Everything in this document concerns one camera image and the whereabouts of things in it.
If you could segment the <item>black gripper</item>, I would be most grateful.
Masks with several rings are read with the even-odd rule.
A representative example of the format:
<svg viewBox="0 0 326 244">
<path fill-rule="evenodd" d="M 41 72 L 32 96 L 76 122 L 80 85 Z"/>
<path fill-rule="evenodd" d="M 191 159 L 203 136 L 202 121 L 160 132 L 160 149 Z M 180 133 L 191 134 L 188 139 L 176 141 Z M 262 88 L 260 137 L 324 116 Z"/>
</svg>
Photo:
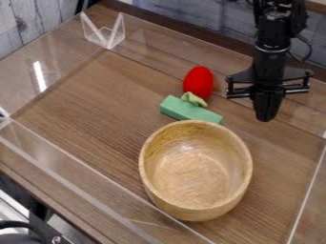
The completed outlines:
<svg viewBox="0 0 326 244">
<path fill-rule="evenodd" d="M 312 76 L 311 70 L 286 67 L 282 77 L 270 76 L 263 79 L 258 77 L 255 68 L 250 67 L 226 77 L 227 98 L 254 97 L 256 119 L 260 122 L 268 122 L 278 114 L 286 94 L 304 93 L 310 90 L 310 78 Z M 255 88 L 262 88 L 266 91 L 255 92 Z M 272 91 L 278 88 L 283 88 L 284 91 Z"/>
</svg>

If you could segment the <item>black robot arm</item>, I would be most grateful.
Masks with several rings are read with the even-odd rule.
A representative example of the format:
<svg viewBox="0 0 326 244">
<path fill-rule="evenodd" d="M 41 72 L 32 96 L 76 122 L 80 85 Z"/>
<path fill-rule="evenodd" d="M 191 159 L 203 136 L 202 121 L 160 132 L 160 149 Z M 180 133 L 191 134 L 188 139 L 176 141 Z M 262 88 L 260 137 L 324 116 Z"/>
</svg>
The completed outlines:
<svg viewBox="0 0 326 244">
<path fill-rule="evenodd" d="M 256 120 L 271 121 L 288 94 L 310 91 L 312 71 L 288 67 L 291 39 L 307 26 L 306 0 L 252 0 L 256 26 L 250 68 L 226 77 L 227 98 L 252 100 Z"/>
</svg>

